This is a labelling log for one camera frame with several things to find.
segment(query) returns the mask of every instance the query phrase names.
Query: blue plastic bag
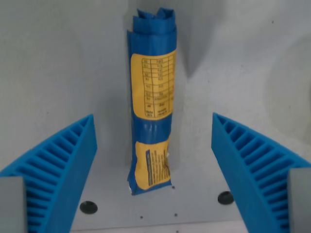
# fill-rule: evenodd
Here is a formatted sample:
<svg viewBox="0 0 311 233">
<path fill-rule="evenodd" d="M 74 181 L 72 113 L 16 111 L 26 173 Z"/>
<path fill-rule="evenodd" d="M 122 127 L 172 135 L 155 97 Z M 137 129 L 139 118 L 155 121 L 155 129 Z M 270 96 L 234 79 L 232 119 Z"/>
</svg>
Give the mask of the blue plastic bag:
<svg viewBox="0 0 311 233">
<path fill-rule="evenodd" d="M 138 10 L 128 32 L 131 72 L 132 194 L 171 185 L 167 160 L 171 133 L 177 31 L 174 10 Z"/>
</svg>

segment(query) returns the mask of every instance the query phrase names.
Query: white surface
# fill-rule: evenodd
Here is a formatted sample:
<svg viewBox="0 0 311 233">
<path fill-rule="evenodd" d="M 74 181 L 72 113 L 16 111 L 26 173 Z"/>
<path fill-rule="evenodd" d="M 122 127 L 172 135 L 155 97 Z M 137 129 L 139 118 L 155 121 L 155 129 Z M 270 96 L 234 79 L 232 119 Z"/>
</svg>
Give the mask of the white surface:
<svg viewBox="0 0 311 233">
<path fill-rule="evenodd" d="M 179 224 L 140 228 L 73 231 L 71 233 L 247 233 L 242 221 Z"/>
<path fill-rule="evenodd" d="M 135 8 L 176 10 L 170 165 L 175 190 L 132 197 L 126 28 Z M 237 220 L 210 149 L 212 112 L 311 159 L 311 1 L 65 0 L 0 3 L 0 168 L 94 113 L 98 153 L 74 229 Z"/>
</svg>

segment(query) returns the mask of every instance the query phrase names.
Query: black screw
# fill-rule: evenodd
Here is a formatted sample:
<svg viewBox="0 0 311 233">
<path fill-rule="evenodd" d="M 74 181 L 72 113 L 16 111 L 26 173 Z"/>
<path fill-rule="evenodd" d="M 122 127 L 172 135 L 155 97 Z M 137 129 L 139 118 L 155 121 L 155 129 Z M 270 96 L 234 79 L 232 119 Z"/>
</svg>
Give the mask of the black screw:
<svg viewBox="0 0 311 233">
<path fill-rule="evenodd" d="M 231 192 L 224 191 L 221 194 L 218 195 L 218 202 L 221 205 L 230 205 L 234 202 L 233 196 Z"/>
<path fill-rule="evenodd" d="M 86 215 L 92 215 L 97 212 L 98 207 L 94 202 L 87 200 L 80 204 L 80 210 Z"/>
</svg>

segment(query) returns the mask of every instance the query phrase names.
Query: blue 3d-printed part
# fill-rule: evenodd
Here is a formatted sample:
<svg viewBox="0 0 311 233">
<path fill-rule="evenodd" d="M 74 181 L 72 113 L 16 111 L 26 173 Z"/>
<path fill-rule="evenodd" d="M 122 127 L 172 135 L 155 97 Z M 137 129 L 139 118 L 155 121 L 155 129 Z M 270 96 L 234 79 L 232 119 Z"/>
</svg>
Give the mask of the blue 3d-printed part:
<svg viewBox="0 0 311 233">
<path fill-rule="evenodd" d="M 289 233 L 287 176 L 311 167 L 270 138 L 213 114 L 212 149 L 250 233 Z"/>
<path fill-rule="evenodd" d="M 93 115 L 26 152 L 0 176 L 26 183 L 29 233 L 69 233 L 97 150 Z"/>
</svg>

